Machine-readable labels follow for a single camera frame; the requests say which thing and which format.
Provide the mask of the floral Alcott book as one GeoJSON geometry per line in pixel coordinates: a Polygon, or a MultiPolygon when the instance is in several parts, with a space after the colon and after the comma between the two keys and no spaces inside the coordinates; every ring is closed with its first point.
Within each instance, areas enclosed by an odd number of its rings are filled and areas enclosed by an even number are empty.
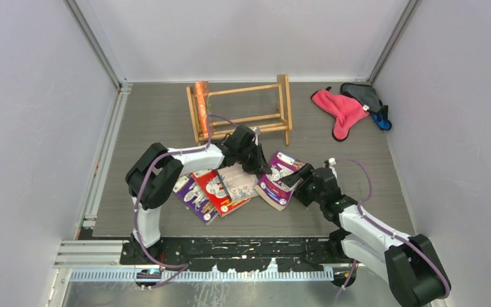
{"type": "Polygon", "coordinates": [[[232,202],[259,196],[255,190],[256,175],[246,173],[241,164],[234,164],[216,171],[224,190],[232,202]]]}

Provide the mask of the orange treehouse book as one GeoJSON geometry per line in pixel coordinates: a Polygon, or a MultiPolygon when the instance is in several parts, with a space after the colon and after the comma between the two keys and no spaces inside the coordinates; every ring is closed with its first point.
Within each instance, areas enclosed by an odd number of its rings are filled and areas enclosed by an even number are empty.
{"type": "Polygon", "coordinates": [[[194,84],[196,102],[198,106],[200,130],[204,138],[208,138],[208,97],[209,87],[207,81],[198,81],[194,84]]]}

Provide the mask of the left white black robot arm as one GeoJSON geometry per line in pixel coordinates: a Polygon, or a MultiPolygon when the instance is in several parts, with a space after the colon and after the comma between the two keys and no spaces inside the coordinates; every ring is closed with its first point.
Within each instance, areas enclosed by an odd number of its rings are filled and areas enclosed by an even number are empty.
{"type": "Polygon", "coordinates": [[[189,173],[217,170],[240,164],[246,173],[256,176],[271,174],[257,133],[245,126],[222,140],[189,148],[167,148],[154,143],[126,174],[125,182],[134,204],[132,235],[139,244],[136,256],[153,264],[161,254],[161,207],[173,192],[178,179],[189,173]]]}

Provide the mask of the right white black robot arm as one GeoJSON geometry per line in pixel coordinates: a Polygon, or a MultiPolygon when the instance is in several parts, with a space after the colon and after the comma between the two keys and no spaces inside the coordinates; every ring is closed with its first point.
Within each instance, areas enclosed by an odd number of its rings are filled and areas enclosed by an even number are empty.
{"type": "Polygon", "coordinates": [[[321,168],[305,164],[280,181],[308,206],[316,202],[338,229],[329,235],[329,253],[339,263],[361,262],[387,282],[401,306],[424,306],[447,298],[451,283],[432,242],[389,227],[341,192],[334,160],[321,168]]]}

